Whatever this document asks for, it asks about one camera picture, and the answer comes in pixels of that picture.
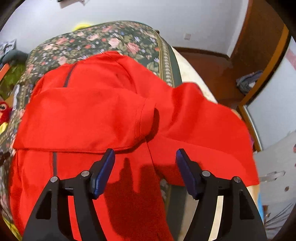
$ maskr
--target plush toy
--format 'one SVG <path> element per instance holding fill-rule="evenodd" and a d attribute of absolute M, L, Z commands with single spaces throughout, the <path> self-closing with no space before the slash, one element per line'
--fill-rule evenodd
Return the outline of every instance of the plush toy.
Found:
<path fill-rule="evenodd" d="M 6 102 L 0 102 L 0 125 L 4 122 L 9 122 L 11 110 L 12 108 L 10 108 Z"/>

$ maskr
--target yellow object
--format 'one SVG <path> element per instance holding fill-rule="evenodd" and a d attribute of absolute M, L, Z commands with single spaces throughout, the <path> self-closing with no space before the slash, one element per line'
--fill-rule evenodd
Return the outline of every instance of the yellow object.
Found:
<path fill-rule="evenodd" d="M 3 220 L 4 220 L 4 222 L 6 223 L 6 225 L 8 226 L 8 228 L 11 230 L 11 232 L 14 234 L 14 236 L 19 240 L 19 241 L 21 241 L 22 240 L 22 236 L 20 235 L 20 233 L 18 232 L 18 230 L 17 230 L 17 227 L 14 225 L 14 224 L 12 224 L 12 223 L 10 223 L 7 219 L 5 219 L 4 217 L 3 217 Z"/>
<path fill-rule="evenodd" d="M 83 29 L 83 28 L 88 28 L 88 27 L 90 27 L 91 25 L 89 25 L 89 24 L 84 24 L 84 23 L 82 23 L 82 24 L 78 24 L 75 28 L 74 28 L 74 30 L 73 31 L 76 31 L 76 30 L 79 30 L 79 29 Z"/>
<path fill-rule="evenodd" d="M 0 125 L 0 134 L 2 134 L 5 131 L 7 126 L 8 126 L 7 122 L 3 122 L 2 125 Z"/>

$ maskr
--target green fabric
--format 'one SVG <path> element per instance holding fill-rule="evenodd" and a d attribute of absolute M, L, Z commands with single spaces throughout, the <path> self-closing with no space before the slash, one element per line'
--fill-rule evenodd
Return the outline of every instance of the green fabric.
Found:
<path fill-rule="evenodd" d="M 10 67 L 0 82 L 0 96 L 6 100 L 16 83 L 20 80 L 22 74 L 25 72 L 26 66 L 24 64 L 17 64 Z"/>

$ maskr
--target floral blanket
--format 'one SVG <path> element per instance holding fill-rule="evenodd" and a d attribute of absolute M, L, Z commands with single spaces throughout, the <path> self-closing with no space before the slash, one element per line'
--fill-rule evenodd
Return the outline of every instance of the floral blanket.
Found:
<path fill-rule="evenodd" d="M 14 102 L 9 126 L 0 136 L 0 151 L 11 157 L 0 167 L 0 202 L 2 215 L 13 223 L 9 209 L 8 177 L 14 155 L 12 148 L 18 125 L 36 82 L 48 71 L 65 63 L 74 63 L 91 55 L 116 50 L 141 63 L 169 86 L 181 84 L 181 75 L 171 47 L 151 27 L 130 21 L 95 25 L 56 36 L 36 47 L 30 54 L 26 72 L 14 89 Z"/>

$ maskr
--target clothing pile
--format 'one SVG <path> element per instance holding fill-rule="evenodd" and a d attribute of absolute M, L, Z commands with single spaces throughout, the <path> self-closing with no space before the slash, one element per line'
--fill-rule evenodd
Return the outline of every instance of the clothing pile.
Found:
<path fill-rule="evenodd" d="M 10 174 L 20 233 L 52 176 L 88 170 L 107 148 L 115 150 L 115 165 L 94 201 L 107 240 L 173 240 L 160 179 L 184 185 L 179 148 L 216 177 L 259 184 L 248 129 L 229 108 L 207 101 L 194 83 L 172 88 L 132 58 L 105 52 L 48 72 L 33 90 Z M 81 240 L 73 199 L 69 210 Z"/>
<path fill-rule="evenodd" d="M 28 58 L 28 54 L 14 49 L 15 43 L 16 43 L 16 39 L 11 42 L 0 43 L 0 70 L 5 64 L 11 63 L 12 61 L 14 63 L 26 62 Z"/>
<path fill-rule="evenodd" d="M 259 70 L 259 71 L 256 71 L 251 74 L 247 74 L 243 77 L 238 78 L 236 80 L 237 87 L 244 95 L 248 94 L 248 92 L 254 87 L 257 80 L 262 75 L 262 73 L 263 73 L 263 71 Z"/>

